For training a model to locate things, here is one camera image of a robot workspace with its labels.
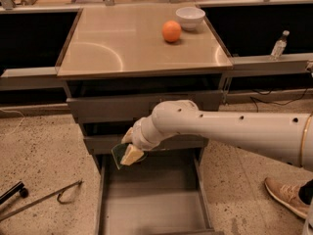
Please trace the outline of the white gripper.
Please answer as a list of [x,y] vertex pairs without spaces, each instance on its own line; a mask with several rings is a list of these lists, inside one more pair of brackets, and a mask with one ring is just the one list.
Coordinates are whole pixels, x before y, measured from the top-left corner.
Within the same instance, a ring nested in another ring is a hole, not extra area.
[[121,143],[131,143],[126,147],[121,158],[122,165],[132,165],[144,156],[144,151],[150,151],[162,141],[163,134],[157,130],[151,117],[142,117],[137,120],[133,128],[130,127]]

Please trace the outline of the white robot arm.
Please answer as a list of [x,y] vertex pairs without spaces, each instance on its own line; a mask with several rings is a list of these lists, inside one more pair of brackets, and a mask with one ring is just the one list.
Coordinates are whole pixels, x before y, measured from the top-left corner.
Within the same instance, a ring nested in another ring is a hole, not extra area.
[[[280,163],[303,168],[312,172],[313,167],[313,127],[312,114],[278,114],[278,113],[239,113],[239,112],[203,112],[191,101],[166,101],[158,104],[148,117],[137,120],[126,132],[121,143],[130,143],[128,150],[138,150],[141,154],[150,152],[161,142],[179,135],[196,135],[227,146],[237,147],[247,152],[269,158]],[[282,225],[280,235],[312,235],[312,194],[308,193],[308,204],[302,200],[306,188],[310,192],[312,186],[288,186],[278,183],[269,177],[264,179],[264,187],[271,198],[289,209],[289,212],[304,218],[303,228],[291,231]],[[256,200],[244,200],[235,203],[233,193],[239,187],[235,183],[229,186],[218,186],[222,197],[231,197],[232,214],[238,214],[235,207],[239,204],[256,205]],[[260,231],[260,218],[249,217],[249,231],[239,231],[238,235],[270,235]]]

